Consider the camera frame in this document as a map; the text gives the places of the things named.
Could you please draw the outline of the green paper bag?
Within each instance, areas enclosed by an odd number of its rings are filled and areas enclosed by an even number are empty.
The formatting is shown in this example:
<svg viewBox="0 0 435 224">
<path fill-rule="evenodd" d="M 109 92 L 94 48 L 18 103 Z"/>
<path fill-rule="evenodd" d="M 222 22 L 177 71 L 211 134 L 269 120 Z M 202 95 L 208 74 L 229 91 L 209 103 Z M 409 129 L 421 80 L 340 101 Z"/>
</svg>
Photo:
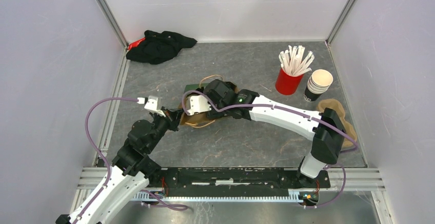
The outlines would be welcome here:
<svg viewBox="0 0 435 224">
<path fill-rule="evenodd" d="M 203 92 L 204 88 L 215 79 L 224 80 L 224 78 L 218 74 L 206 76 L 197 84 L 187 84 L 183 93 L 191 90 Z M 209 103 L 205 104 L 206 100 L 202 96 L 196 96 L 197 94 L 189 94 L 183 99 L 182 103 L 185 104 L 190 114 L 182 114 L 180 121 L 181 126 L 203 128 L 226 116 L 225 114 L 217 113 Z"/>
</svg>

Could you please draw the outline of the stack of paper cups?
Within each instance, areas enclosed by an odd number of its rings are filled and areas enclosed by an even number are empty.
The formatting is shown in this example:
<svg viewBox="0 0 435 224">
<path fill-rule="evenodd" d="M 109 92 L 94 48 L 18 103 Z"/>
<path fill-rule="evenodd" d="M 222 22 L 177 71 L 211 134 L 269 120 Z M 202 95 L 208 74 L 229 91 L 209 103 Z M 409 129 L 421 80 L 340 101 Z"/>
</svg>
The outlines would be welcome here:
<svg viewBox="0 0 435 224">
<path fill-rule="evenodd" d="M 308 79 L 304 91 L 304 99 L 308 102 L 316 101 L 333 83 L 333 75 L 324 69 L 315 70 Z"/>
</svg>

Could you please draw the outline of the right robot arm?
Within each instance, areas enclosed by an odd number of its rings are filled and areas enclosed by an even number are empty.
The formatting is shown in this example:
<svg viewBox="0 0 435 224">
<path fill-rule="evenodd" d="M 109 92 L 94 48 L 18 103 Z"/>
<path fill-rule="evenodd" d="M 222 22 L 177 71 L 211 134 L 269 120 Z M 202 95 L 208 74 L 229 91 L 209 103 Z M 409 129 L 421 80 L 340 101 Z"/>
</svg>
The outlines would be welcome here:
<svg viewBox="0 0 435 224">
<path fill-rule="evenodd" d="M 302 187 L 316 182 L 320 171 L 335 165 L 344 142 L 345 128 L 337 112 L 308 111 L 277 103 L 257 92 L 235 91 L 230 83 L 213 80 L 203 89 L 212 109 L 235 119 L 272 124 L 295 132 L 312 142 L 311 150 L 302 160 L 296 180 Z"/>
</svg>

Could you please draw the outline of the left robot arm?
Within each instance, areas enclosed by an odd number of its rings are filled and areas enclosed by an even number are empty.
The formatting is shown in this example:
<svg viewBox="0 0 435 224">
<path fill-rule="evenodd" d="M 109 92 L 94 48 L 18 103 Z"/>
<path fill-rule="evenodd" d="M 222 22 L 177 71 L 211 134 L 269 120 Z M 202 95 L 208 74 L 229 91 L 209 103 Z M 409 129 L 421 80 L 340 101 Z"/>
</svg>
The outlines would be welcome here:
<svg viewBox="0 0 435 224">
<path fill-rule="evenodd" d="M 167 131 L 177 131 L 182 109 L 163 109 L 152 121 L 136 121 L 118 150 L 112 165 L 90 196 L 72 213 L 60 215 L 56 223 L 109 223 L 146 186 L 161 181 L 161 166 L 149 154 Z"/>
</svg>

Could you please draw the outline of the black cloth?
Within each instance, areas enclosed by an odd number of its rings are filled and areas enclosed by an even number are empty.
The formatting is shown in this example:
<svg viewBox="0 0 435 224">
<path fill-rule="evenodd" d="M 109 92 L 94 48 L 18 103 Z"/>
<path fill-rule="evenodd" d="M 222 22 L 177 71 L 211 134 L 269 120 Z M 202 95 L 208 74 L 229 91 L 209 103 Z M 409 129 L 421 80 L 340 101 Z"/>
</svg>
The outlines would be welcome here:
<svg viewBox="0 0 435 224">
<path fill-rule="evenodd" d="M 175 58 L 181 50 L 197 44 L 196 39 L 171 31 L 158 33 L 146 30 L 144 38 L 137 47 L 127 50 L 127 60 L 158 65 Z"/>
</svg>

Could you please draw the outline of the red object behind bag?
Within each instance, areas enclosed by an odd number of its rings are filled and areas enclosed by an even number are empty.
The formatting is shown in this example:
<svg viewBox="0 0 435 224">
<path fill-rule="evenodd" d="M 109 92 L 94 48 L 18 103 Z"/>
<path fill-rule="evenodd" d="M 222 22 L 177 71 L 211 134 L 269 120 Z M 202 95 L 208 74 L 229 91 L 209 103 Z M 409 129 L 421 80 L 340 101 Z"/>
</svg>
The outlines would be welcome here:
<svg viewBox="0 0 435 224">
<path fill-rule="evenodd" d="M 145 38 L 143 37 L 143 38 L 141 38 L 141 39 L 138 39 L 138 40 L 136 40 L 136 41 L 130 43 L 129 46 L 128 46 L 128 48 L 127 48 L 127 50 L 129 51 L 129 50 L 131 50 L 132 48 L 137 47 L 137 46 L 138 46 L 142 41 L 144 41 L 144 40 L 145 40 Z"/>
</svg>

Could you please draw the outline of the red cup holder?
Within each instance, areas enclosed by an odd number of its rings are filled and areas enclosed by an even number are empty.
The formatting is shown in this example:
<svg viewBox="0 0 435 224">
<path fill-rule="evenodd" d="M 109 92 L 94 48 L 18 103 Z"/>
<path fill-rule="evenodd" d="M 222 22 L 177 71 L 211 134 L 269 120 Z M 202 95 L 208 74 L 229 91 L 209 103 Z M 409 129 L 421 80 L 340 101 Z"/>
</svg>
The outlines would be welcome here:
<svg viewBox="0 0 435 224">
<path fill-rule="evenodd" d="M 296 92 L 303 76 L 303 74 L 299 76 L 290 76 L 285 73 L 283 69 L 280 69 L 275 82 L 275 88 L 283 95 L 293 95 Z"/>
</svg>

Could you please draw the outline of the brown cardboard cup carrier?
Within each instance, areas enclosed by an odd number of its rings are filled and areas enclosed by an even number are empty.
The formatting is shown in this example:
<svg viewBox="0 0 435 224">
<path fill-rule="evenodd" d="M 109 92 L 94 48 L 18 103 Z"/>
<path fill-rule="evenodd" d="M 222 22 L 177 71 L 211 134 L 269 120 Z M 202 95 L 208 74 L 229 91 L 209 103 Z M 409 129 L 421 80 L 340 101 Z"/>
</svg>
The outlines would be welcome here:
<svg viewBox="0 0 435 224">
<path fill-rule="evenodd" d="M 349 122 L 348 118 L 346 117 L 346 112 L 343 105 L 336 99 L 324 99 L 317 104 L 317 110 L 320 112 L 324 112 L 326 108 L 333 109 L 336 111 L 344 126 L 346 134 L 350 138 L 352 138 L 354 142 L 357 142 L 358 140 L 357 133 L 353 125 Z"/>
</svg>

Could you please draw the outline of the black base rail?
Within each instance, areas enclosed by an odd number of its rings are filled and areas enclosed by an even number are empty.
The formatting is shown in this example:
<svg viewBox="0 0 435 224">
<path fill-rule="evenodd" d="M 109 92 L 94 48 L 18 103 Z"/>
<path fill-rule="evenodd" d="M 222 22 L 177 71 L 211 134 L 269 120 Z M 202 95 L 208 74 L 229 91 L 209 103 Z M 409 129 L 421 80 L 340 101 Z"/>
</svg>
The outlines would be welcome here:
<svg viewBox="0 0 435 224">
<path fill-rule="evenodd" d="M 312 179 L 296 168 L 163 168 L 150 177 L 149 191 L 168 197 L 278 197 L 288 191 L 330 188 L 322 170 Z"/>
</svg>

